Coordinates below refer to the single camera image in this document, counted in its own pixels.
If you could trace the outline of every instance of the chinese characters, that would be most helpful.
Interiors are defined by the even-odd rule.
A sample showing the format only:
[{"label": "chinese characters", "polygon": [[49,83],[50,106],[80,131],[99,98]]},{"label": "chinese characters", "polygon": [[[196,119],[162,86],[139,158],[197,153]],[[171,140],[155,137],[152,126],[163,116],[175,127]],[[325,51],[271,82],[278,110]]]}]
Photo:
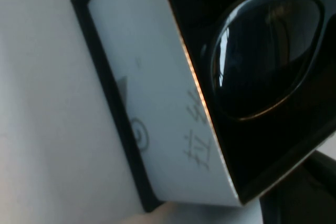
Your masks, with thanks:
[{"label": "chinese characters", "polygon": [[[206,115],[197,89],[195,89],[194,92],[189,90],[187,95],[192,102],[192,105],[187,105],[186,107],[188,114],[195,123],[201,123],[203,126],[206,126]],[[193,160],[199,168],[209,171],[211,140],[205,141],[202,139],[195,133],[195,129],[190,129],[184,136],[184,139],[187,141],[187,149],[184,150],[183,153],[189,160]]]}]

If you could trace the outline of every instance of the sunglasses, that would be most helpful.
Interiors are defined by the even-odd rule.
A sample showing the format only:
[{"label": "sunglasses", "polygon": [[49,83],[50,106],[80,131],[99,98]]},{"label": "sunglasses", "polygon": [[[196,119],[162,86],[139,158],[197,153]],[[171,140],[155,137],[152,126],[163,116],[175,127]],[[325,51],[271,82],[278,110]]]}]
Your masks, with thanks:
[{"label": "sunglasses", "polygon": [[219,108],[245,121],[286,101],[309,76],[336,0],[242,0],[209,47]]}]

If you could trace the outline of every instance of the circular logo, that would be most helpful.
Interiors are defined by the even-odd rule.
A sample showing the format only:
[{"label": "circular logo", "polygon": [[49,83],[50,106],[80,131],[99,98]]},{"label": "circular logo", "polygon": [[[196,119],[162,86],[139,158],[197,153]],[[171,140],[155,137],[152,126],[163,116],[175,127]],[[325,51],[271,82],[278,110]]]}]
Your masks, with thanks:
[{"label": "circular logo", "polygon": [[133,134],[141,152],[147,150],[149,146],[149,135],[146,126],[138,118],[131,120]]}]

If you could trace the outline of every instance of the sunglasses lens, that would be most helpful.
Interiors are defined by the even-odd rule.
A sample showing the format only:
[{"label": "sunglasses lens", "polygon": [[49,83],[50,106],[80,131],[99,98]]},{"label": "sunglasses lens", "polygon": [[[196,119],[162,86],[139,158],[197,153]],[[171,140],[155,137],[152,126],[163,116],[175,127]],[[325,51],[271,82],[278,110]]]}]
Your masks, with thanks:
[{"label": "sunglasses lens", "polygon": [[236,18],[213,54],[213,87],[225,113],[249,117],[284,98],[312,56],[320,18],[312,0],[271,2]]}]

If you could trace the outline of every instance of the white table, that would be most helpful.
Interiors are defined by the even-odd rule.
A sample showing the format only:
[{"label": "white table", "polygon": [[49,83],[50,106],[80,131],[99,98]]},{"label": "white table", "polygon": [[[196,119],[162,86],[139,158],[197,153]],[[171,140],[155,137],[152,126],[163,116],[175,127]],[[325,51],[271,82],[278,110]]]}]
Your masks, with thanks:
[{"label": "white table", "polygon": [[[142,214],[70,1],[0,6],[0,223],[101,224]],[[334,139],[327,145],[336,157]],[[260,223],[258,208],[168,204],[152,221],[184,223],[197,213],[202,223]]]}]

